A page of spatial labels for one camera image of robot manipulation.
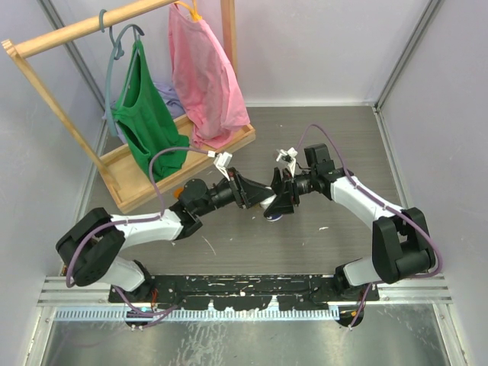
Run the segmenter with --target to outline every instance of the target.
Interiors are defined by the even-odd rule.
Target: purple garment
[[[168,108],[169,113],[173,119],[182,116],[185,114],[185,110],[180,103],[178,95],[176,94],[176,90],[173,88],[171,84],[166,84],[164,82],[153,82],[154,86],[161,95],[162,100],[165,102],[166,107]],[[119,136],[120,141],[122,143],[127,143],[122,130],[119,128],[118,124],[115,124],[115,129],[117,130],[117,135]]]
[[[168,111],[173,119],[185,114],[185,110],[181,105],[180,99],[176,94],[176,90],[173,85],[165,84],[164,82],[153,82],[156,89],[158,89],[159,95],[161,95],[162,100],[166,103]]]

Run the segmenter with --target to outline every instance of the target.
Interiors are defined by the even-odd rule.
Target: clothes hanger
[[[106,10],[102,9],[100,11],[100,14],[98,16],[98,20],[100,22],[100,30],[102,33],[105,32],[104,29],[104,24],[103,24],[103,15],[106,12]],[[108,67],[107,67],[107,76],[105,77],[105,115],[107,118],[107,123],[108,123],[108,130],[110,132],[110,135],[116,136],[117,135],[117,129],[115,127],[115,122],[114,122],[114,116],[112,115],[112,109],[110,106],[110,95],[111,95],[111,76],[112,76],[112,69],[114,68],[114,61],[120,59],[124,55],[124,50],[122,50],[122,37],[124,36],[125,32],[132,27],[133,30],[133,35],[134,35],[134,41],[140,40],[140,36],[144,35],[144,31],[136,24],[128,24],[126,25],[122,31],[119,33],[117,36],[117,39],[114,40],[114,34],[112,30],[112,26],[109,28],[109,36],[112,42],[112,46],[114,47],[112,49],[112,53],[110,55],[110,59],[108,61]],[[124,85],[124,89],[122,91],[122,102],[124,102],[125,97],[127,95],[127,90],[129,86],[129,81],[132,76],[134,70],[134,62],[130,63],[130,68],[129,68],[129,74],[128,77],[126,78],[126,84]]]
[[[190,12],[192,21],[201,21],[202,17],[198,14],[197,0],[193,0],[193,8],[184,2],[175,2],[175,4],[181,5],[183,8],[187,8]]]

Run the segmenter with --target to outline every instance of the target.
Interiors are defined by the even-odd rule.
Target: orange hanger
[[[175,4],[181,5],[183,8],[187,8],[190,12],[192,21],[201,21],[201,16],[198,14],[197,9],[197,0],[193,0],[193,8],[184,2],[175,2]]]

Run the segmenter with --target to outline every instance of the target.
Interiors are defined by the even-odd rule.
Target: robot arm
[[[103,208],[90,211],[56,245],[67,265],[94,228],[109,222],[125,223],[102,230],[83,248],[73,272],[75,284],[81,287],[103,282],[121,287],[129,297],[144,297],[152,288],[151,276],[139,262],[119,257],[121,250],[156,240],[184,239],[202,227],[200,216],[232,202],[250,208],[274,195],[270,187],[242,177],[234,168],[226,169],[225,173],[226,177],[212,188],[200,179],[191,179],[178,201],[163,214],[118,216],[109,215]]]
[[[99,237],[90,240],[76,261],[73,278],[78,286],[104,282],[123,288],[129,298],[144,298],[153,287],[151,276],[139,262],[119,257],[120,250],[155,240],[186,238],[202,227],[199,217],[232,202],[241,208],[261,203],[265,208],[264,216],[275,220],[282,214],[292,214],[300,204],[301,195],[318,192],[346,207],[372,230],[371,256],[336,268],[334,284],[338,293],[375,281],[391,284],[435,266],[432,247],[410,225],[385,210],[385,207],[401,211],[428,233],[420,210],[404,210],[361,185],[382,204],[365,197],[348,180],[343,169],[336,169],[325,144],[305,149],[308,167],[297,175],[294,173],[296,155],[294,149],[287,152],[280,150],[278,160],[284,161],[287,168],[282,172],[274,169],[271,187],[242,177],[234,168],[222,168],[219,170],[225,178],[212,188],[208,188],[200,179],[188,181],[178,201],[162,214],[125,217],[109,215],[103,208],[94,209],[57,243],[56,250],[69,264],[80,242],[94,228],[110,221],[125,221],[102,230]],[[157,217],[157,220],[130,223],[133,219],[153,217]]]
[[[305,149],[308,168],[299,175],[294,174],[293,160],[296,154],[280,150],[278,159],[287,165],[281,176],[279,169],[274,170],[271,187],[277,197],[266,209],[265,216],[292,214],[300,203],[302,194],[319,192],[350,210],[372,231],[372,255],[357,261],[341,265],[335,270],[335,287],[344,292],[350,287],[357,287],[371,282],[383,281],[392,284],[419,272],[435,267],[435,253],[427,241],[408,223],[394,213],[386,210],[391,207],[410,218],[426,233],[429,233],[425,217],[417,208],[404,208],[392,204],[367,189],[352,176],[356,184],[377,198],[373,202],[359,191],[346,176],[343,169],[336,169],[330,159],[325,144],[309,146]],[[400,242],[399,236],[405,237]]]

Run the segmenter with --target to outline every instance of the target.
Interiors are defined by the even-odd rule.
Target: blue hanger
[[[106,11],[104,9],[102,9],[100,11],[100,15],[99,15],[100,29],[101,29],[102,32],[104,31],[104,27],[103,27],[103,14],[105,12]],[[112,136],[116,136],[117,135],[117,129],[115,128],[114,116],[112,115],[112,109],[111,109],[111,106],[110,106],[112,69],[114,68],[114,61],[117,60],[117,59],[120,59],[124,55],[124,51],[122,50],[121,40],[122,40],[122,37],[124,36],[125,32],[129,28],[131,28],[131,27],[133,28],[132,30],[133,30],[133,35],[134,35],[134,41],[140,40],[140,36],[143,36],[144,35],[144,32],[136,24],[128,24],[128,25],[126,25],[122,29],[122,31],[119,33],[119,35],[117,36],[117,39],[116,40],[114,40],[114,35],[113,35],[113,32],[112,32],[112,27],[109,28],[109,36],[110,36],[110,39],[111,39],[111,42],[112,42],[112,45],[114,46],[114,48],[112,49],[112,53],[111,53],[110,59],[108,61],[107,76],[105,78],[105,115],[106,115],[106,118],[107,118],[108,130],[110,132],[110,135],[112,135]],[[128,86],[129,86],[130,77],[132,76],[132,73],[133,73],[133,68],[134,68],[134,62],[131,62],[130,63],[130,68],[129,68],[129,75],[127,77],[127,83],[124,86],[124,90],[122,91],[122,101],[125,99],[125,96],[127,94],[127,89],[128,89]]]

